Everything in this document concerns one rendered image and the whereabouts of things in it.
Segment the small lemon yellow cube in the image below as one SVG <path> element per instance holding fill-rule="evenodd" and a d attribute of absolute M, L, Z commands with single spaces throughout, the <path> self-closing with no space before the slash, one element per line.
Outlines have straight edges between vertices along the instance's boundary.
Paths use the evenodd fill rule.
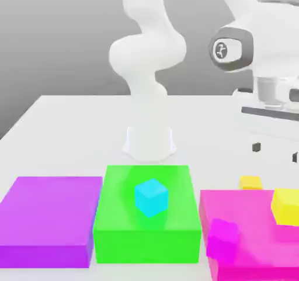
<path fill-rule="evenodd" d="M 299 227 L 299 189 L 276 188 L 271 210 L 276 224 Z"/>

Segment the small golden yellow cube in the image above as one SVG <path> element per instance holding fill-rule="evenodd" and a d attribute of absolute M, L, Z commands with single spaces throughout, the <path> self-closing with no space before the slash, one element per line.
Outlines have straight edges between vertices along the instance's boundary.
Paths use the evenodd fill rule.
<path fill-rule="evenodd" d="M 261 190 L 263 189 L 262 181 L 258 176 L 243 175 L 239 180 L 239 189 Z"/>

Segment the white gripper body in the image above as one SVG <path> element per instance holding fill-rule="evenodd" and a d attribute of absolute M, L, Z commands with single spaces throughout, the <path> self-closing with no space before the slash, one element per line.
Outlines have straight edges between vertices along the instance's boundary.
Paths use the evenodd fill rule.
<path fill-rule="evenodd" d="M 240 124 L 251 133 L 299 140 L 299 112 L 243 106 Z"/>

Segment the small cyan cube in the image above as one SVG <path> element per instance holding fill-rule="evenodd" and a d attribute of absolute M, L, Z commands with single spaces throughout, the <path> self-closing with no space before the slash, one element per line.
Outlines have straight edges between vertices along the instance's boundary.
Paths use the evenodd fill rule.
<path fill-rule="evenodd" d="M 169 191 L 158 180 L 150 179 L 135 186 L 134 201 L 135 207 L 151 218 L 168 209 Z"/>

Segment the large purple box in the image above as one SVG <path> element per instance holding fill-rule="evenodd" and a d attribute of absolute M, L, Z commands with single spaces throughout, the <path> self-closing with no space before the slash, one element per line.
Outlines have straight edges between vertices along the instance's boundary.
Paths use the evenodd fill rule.
<path fill-rule="evenodd" d="M 100 176 L 21 176 L 0 202 L 0 268 L 88 268 Z"/>

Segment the large green box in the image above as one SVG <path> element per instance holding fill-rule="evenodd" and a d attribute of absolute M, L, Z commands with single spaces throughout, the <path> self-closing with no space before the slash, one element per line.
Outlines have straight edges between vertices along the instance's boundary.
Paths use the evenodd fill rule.
<path fill-rule="evenodd" d="M 148 218 L 134 189 L 156 179 L 168 209 Z M 93 227 L 97 263 L 198 263 L 201 224 L 187 165 L 109 165 Z"/>

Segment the small magenta cube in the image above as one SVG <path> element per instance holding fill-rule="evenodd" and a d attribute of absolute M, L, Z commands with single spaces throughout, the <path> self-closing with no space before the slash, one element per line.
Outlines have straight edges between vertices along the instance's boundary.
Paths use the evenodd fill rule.
<path fill-rule="evenodd" d="M 235 222 L 214 218 L 207 238 L 206 255 L 221 263 L 233 263 L 237 257 L 240 231 Z"/>

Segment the large pink box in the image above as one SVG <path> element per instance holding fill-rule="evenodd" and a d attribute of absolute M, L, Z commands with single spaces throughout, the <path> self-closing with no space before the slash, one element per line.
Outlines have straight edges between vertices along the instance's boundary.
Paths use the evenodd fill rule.
<path fill-rule="evenodd" d="M 210 258 L 212 281 L 299 281 L 299 227 L 276 224 L 272 190 L 201 190 L 203 238 L 214 218 L 236 223 L 241 236 L 233 263 Z"/>

